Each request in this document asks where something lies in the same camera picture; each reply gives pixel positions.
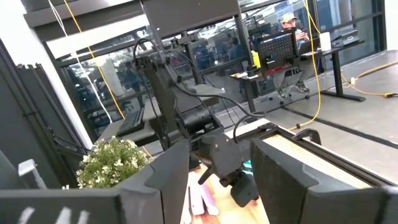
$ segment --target green plant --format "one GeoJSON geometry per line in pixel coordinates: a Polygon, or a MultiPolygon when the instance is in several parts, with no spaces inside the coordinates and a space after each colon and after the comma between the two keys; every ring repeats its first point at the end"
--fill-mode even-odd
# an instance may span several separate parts
{"type": "Polygon", "coordinates": [[[79,188],[110,188],[140,171],[150,161],[137,145],[112,137],[99,140],[80,162],[76,172],[79,188]]]}

